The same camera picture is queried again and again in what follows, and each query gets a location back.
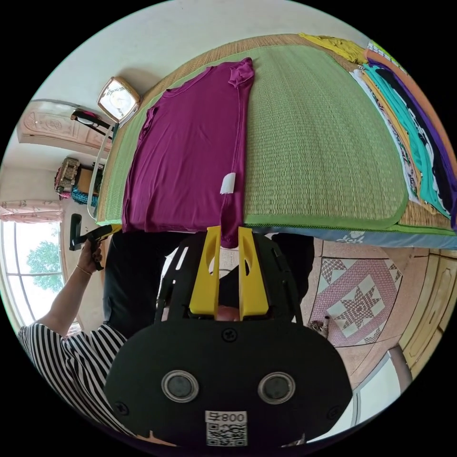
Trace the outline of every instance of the curtain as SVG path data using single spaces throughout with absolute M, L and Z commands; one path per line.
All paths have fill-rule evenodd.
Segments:
M 0 203 L 0 220 L 29 224 L 37 222 L 62 222 L 63 208 L 59 201 L 4 201 Z

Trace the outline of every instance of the bracelet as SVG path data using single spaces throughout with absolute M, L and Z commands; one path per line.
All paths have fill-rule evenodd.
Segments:
M 89 272 L 86 271 L 84 268 L 81 268 L 79 265 L 77 265 L 76 268 L 77 268 L 78 270 L 81 270 L 82 272 L 86 273 L 86 275 L 92 276 L 92 273 L 89 273 Z

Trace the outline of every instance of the hand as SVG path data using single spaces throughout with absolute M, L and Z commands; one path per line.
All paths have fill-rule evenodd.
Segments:
M 100 243 L 97 244 L 97 250 L 92 253 L 90 250 L 90 241 L 86 240 L 84 246 L 82 247 L 81 254 L 78 260 L 78 267 L 82 270 L 86 271 L 87 273 L 94 273 L 97 271 L 95 266 L 95 262 L 101 262 L 101 249 Z

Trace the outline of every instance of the alarm clock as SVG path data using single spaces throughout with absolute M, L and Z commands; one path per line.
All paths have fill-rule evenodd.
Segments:
M 101 91 L 97 105 L 116 123 L 122 124 L 138 110 L 140 101 L 141 97 L 124 78 L 113 76 Z

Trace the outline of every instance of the green woven mat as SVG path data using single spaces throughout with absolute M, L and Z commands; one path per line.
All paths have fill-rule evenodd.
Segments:
M 256 76 L 248 112 L 245 223 L 385 229 L 398 222 L 407 204 L 398 152 L 351 75 L 326 53 L 300 45 L 257 48 L 212 65 L 247 56 Z M 126 129 L 100 223 L 121 221 L 139 132 L 160 96 Z

